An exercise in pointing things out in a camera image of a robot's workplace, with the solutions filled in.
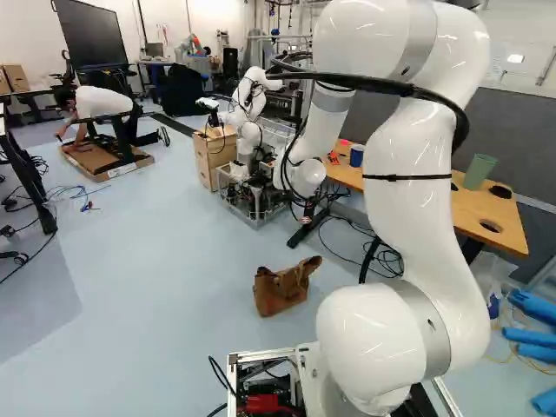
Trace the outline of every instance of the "brown leather bag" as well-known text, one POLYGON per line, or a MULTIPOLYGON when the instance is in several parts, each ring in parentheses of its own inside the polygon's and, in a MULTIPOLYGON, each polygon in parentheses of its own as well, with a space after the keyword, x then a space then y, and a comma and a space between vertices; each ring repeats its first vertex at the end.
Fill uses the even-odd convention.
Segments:
POLYGON ((313 256, 299 262, 296 267, 276 273, 259 267, 253 286, 259 314, 270 317, 304 302, 307 299, 309 276, 321 264, 322 257, 313 256))

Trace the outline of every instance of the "white t-shirt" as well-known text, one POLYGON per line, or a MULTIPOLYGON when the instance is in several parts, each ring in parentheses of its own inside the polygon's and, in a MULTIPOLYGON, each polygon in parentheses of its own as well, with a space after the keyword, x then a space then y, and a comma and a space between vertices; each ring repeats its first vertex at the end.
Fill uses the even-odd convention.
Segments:
POLYGON ((76 90, 76 109, 80 119, 87 119, 131 111, 133 101, 111 89, 83 85, 76 90))

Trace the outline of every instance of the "hair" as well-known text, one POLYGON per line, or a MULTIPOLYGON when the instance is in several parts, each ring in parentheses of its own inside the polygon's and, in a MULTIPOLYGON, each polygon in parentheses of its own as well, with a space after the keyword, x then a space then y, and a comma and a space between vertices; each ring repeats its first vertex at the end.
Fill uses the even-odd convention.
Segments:
POLYGON ((58 89, 54 93, 54 99, 59 107, 64 108, 68 105, 68 100, 76 99, 76 92, 74 89, 58 89))

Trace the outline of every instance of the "red connector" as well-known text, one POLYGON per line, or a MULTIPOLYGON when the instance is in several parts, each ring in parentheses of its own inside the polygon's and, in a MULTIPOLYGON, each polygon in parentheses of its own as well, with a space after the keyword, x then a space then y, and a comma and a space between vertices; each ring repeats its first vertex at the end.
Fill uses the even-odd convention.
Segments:
POLYGON ((245 411, 251 414, 278 413, 279 411, 284 411, 293 415, 300 415, 297 410, 278 404, 278 395, 276 394, 259 394, 249 396, 247 398, 245 411))

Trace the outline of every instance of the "label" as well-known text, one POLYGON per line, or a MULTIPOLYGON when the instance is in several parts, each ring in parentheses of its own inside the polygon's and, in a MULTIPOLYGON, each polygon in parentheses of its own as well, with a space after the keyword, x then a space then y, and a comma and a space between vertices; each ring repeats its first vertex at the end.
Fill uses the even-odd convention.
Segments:
POLYGON ((128 165, 124 165, 122 167, 114 168, 108 171, 108 178, 115 178, 120 175, 127 174, 128 172, 135 171, 137 169, 137 165, 133 163, 129 163, 128 165))

